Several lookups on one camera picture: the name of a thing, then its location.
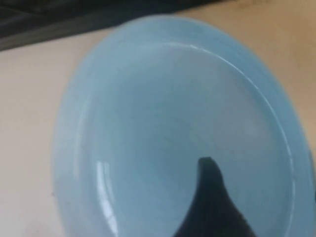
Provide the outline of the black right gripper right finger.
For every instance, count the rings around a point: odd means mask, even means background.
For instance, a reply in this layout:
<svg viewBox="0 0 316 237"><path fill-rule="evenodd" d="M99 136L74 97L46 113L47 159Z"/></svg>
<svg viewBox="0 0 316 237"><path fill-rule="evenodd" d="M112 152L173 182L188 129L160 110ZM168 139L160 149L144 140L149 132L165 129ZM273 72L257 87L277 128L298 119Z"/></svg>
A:
<svg viewBox="0 0 316 237"><path fill-rule="evenodd" d="M309 190L312 194L312 199L316 199L316 172L314 168L314 160L312 151L308 151L308 177L309 177Z"/></svg>

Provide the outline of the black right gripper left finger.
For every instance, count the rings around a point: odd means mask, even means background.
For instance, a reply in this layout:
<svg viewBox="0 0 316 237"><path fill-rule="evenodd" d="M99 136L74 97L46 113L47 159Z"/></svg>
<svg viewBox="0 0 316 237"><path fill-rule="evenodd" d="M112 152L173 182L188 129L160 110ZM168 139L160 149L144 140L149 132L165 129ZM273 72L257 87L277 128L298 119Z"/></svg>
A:
<svg viewBox="0 0 316 237"><path fill-rule="evenodd" d="M236 208L214 159L198 160L197 188L176 237L254 237L248 222Z"/></svg>

